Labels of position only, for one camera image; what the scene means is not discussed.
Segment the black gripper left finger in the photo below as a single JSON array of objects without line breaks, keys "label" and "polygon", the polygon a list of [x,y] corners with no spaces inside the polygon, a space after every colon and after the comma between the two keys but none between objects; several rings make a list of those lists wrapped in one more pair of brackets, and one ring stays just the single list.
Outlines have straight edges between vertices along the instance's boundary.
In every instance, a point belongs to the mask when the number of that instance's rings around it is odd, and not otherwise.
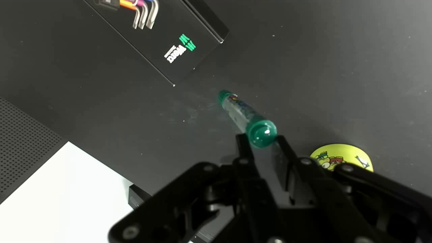
[{"label": "black gripper left finger", "polygon": [[241,207],[248,217],[253,243],[290,243],[280,207],[268,182],[261,176],[246,133],[236,136],[238,156],[234,170],[241,195]]}]

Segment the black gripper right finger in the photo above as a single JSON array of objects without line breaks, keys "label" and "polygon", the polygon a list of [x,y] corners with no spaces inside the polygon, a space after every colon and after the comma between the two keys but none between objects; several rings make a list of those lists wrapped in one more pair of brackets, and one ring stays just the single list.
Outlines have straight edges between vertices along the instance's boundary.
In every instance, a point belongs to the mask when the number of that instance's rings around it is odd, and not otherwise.
[{"label": "black gripper right finger", "polygon": [[358,164],[323,168],[295,152],[284,136],[273,143],[290,221],[303,243],[432,243],[432,198]]}]

